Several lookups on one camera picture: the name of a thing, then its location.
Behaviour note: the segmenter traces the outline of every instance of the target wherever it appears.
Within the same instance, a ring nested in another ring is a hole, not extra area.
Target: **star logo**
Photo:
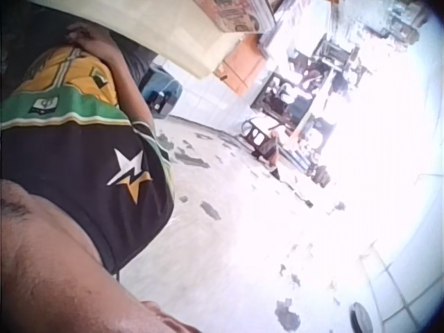
[[[145,182],[147,180],[152,180],[149,172],[142,171],[142,158],[143,151],[140,151],[132,160],[129,160],[123,154],[114,149],[114,152],[117,156],[117,162],[119,163],[120,171],[111,178],[108,182],[107,186],[110,185],[126,185],[128,191],[130,192],[131,198],[135,204],[139,199],[139,187],[141,182]],[[129,173],[133,170],[133,181],[131,181],[131,174]]]

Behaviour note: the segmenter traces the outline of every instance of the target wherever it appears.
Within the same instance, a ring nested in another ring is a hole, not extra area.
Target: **white lightning bolt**
[[[117,149],[114,149],[117,156],[117,161],[119,162],[120,171],[108,182],[108,186],[114,183],[116,180],[121,178],[124,174],[128,173],[129,170],[133,169],[134,176],[138,175],[142,172],[142,153],[143,151],[140,151],[140,153],[137,154],[132,160],[129,160],[123,154],[118,151]]]

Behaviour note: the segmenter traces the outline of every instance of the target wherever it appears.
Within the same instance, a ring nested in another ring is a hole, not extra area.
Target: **orange panel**
[[[243,95],[265,64],[266,60],[257,48],[257,35],[247,35],[214,73],[218,77],[228,76],[225,84],[238,95]]]

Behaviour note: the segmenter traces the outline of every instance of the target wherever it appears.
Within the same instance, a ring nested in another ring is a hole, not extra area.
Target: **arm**
[[[0,188],[1,321],[11,332],[198,333],[138,302],[22,187]]]
[[[108,66],[114,78],[120,108],[130,120],[145,121],[154,132],[151,111],[139,92],[123,57],[111,60]]]
[[[119,47],[108,31],[86,23],[72,24],[68,29],[71,31],[67,36],[70,42],[81,45],[110,68],[121,110],[130,120],[142,120],[154,131],[151,111],[140,94]]]

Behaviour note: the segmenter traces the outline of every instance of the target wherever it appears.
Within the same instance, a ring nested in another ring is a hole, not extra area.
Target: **stained floor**
[[[138,299],[202,332],[352,332],[353,302],[377,320],[341,215],[309,209],[231,137],[171,117],[156,125],[176,208],[121,272]]]

